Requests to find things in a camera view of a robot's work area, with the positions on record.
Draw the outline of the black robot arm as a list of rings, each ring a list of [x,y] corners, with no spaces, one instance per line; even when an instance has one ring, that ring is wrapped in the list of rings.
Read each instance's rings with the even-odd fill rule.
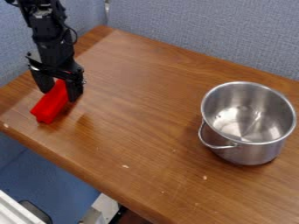
[[[28,67],[40,91],[47,94],[55,80],[64,82],[68,101],[75,102],[83,95],[84,68],[75,61],[74,46],[79,35],[66,24],[66,7],[60,0],[4,0],[16,7],[27,26],[32,29],[32,41],[38,53],[28,52]]]

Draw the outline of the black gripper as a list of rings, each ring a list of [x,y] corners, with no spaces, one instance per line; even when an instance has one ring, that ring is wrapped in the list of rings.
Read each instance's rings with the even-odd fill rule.
[[[36,52],[28,52],[28,67],[40,91],[47,94],[54,86],[54,79],[66,81],[70,102],[75,102],[83,95],[84,69],[74,59],[72,45],[39,45]]]

